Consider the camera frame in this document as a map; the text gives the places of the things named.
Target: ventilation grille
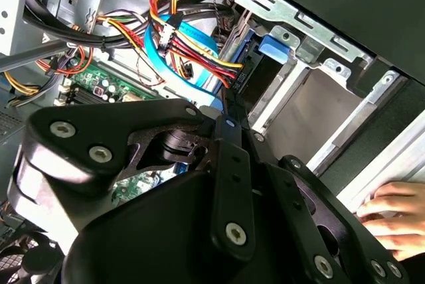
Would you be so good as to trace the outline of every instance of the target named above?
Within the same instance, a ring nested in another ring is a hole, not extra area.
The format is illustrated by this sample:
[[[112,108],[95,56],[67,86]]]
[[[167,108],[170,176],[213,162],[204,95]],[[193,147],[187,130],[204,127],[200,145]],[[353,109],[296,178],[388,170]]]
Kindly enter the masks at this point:
[[[0,137],[10,133],[20,124],[22,124],[21,120],[0,111]]]

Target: orange wire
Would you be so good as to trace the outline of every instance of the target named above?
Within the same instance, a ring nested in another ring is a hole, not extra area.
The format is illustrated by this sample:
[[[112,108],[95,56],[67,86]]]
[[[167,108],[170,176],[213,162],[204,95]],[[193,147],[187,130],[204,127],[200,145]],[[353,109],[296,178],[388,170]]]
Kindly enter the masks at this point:
[[[182,58],[185,58],[187,60],[191,60],[192,62],[195,62],[199,65],[201,65],[203,68],[207,69],[211,74],[213,74],[215,77],[217,77],[224,85],[225,88],[229,88],[230,86],[228,85],[228,82],[216,71],[212,70],[210,67],[208,67],[206,64],[203,64],[202,62],[199,62],[198,60],[194,60],[193,58],[190,58],[184,54],[181,54],[179,52],[176,52],[175,50],[168,50],[169,52],[176,54]]]

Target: yellow wire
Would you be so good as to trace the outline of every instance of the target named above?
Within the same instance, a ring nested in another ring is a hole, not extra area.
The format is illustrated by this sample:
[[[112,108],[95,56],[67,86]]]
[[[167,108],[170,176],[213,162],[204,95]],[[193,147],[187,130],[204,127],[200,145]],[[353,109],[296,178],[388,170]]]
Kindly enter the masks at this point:
[[[154,19],[158,23],[161,23],[162,25],[166,24],[165,21],[161,20],[157,15],[155,15],[155,13],[152,11],[152,9],[150,10],[150,13],[151,13],[152,19]],[[188,46],[190,46],[191,48],[193,48],[197,52],[201,53],[202,55],[206,56],[210,60],[215,61],[216,63],[219,63],[219,64],[226,66],[226,67],[232,67],[232,68],[242,68],[242,67],[244,67],[242,64],[229,63],[229,62],[224,62],[222,60],[219,60],[218,58],[214,57],[213,55],[209,54],[207,51],[203,50],[201,47],[196,45],[191,39],[189,39],[187,36],[185,36],[179,30],[176,30],[175,33],[177,35],[179,35],[185,42],[187,42]]]
[[[134,46],[134,48],[137,50],[137,52],[139,54],[143,54],[141,52],[140,47],[136,44],[136,42],[134,42],[134,40],[128,35],[128,33],[125,32],[114,20],[112,20],[110,18],[105,18],[105,17],[98,17],[98,20],[105,21],[105,22],[113,25],[115,28],[117,28],[117,30],[119,30],[131,42],[131,44]]]
[[[16,79],[14,79],[10,73],[5,72],[5,77],[7,81],[10,83],[10,85],[16,89],[18,92],[24,94],[24,95],[33,95],[39,92],[39,90],[36,90],[34,88],[26,87],[25,85],[20,84]]]
[[[173,0],[173,6],[171,8],[171,14],[175,14],[177,12],[177,0]]]

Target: cable tie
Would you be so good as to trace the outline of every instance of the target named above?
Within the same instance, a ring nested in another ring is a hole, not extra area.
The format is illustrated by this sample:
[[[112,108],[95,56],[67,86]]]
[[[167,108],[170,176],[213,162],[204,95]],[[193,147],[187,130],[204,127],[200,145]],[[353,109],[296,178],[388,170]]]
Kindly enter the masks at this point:
[[[102,36],[102,45],[100,46],[100,50],[102,53],[106,52],[106,37],[104,35]]]

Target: black bar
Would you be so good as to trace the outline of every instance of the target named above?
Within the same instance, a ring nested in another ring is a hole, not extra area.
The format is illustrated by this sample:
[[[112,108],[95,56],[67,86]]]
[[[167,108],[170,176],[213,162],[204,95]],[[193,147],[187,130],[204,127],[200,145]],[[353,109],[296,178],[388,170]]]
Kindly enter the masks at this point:
[[[65,42],[61,40],[54,40],[52,42],[42,44],[32,50],[0,58],[0,73],[27,65],[36,60],[46,58],[47,56],[56,55],[64,52],[67,48],[68,47]]]

